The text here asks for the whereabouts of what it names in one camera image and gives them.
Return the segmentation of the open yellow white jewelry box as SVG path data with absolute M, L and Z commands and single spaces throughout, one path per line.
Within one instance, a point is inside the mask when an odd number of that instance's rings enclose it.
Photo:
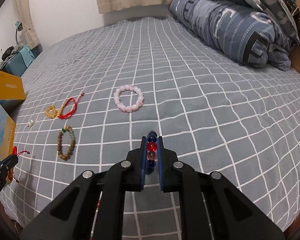
M 10 113 L 25 99 L 22 79 L 0 70 L 0 161 L 13 150 L 16 123 Z

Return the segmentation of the teal suitcase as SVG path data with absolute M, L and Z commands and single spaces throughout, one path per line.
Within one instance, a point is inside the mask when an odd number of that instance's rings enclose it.
M 2 55 L 0 70 L 21 77 L 41 52 L 40 46 L 11 46 Z

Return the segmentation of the grey checked bed sheet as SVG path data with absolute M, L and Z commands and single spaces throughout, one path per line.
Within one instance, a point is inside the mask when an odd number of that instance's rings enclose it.
M 27 154 L 0 194 L 21 225 L 85 170 L 125 159 L 149 131 L 195 170 L 221 172 L 280 229 L 300 213 L 294 70 L 240 66 L 171 18 L 143 18 L 58 42 L 22 80 L 14 143 Z

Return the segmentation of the blue desk lamp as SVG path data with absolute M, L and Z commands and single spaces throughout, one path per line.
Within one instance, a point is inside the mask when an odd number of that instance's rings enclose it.
M 15 23 L 15 42 L 17 45 L 19 45 L 19 41 L 18 41 L 18 33 L 21 32 L 23 30 L 23 24 L 20 21 L 17 21 Z

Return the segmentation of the beige side curtain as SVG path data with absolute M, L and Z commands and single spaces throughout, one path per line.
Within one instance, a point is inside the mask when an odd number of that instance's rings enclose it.
M 31 14 L 29 0 L 12 0 L 14 10 L 18 16 L 18 21 L 23 24 L 23 32 L 25 40 L 30 49 L 33 49 L 40 45 L 40 40 L 34 29 Z

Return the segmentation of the blue patterned rolled duvet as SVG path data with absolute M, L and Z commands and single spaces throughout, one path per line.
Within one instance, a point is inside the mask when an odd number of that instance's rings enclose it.
M 254 68 L 266 64 L 287 71 L 289 39 L 264 12 L 229 0 L 173 0 L 170 12 L 204 43 L 233 61 Z

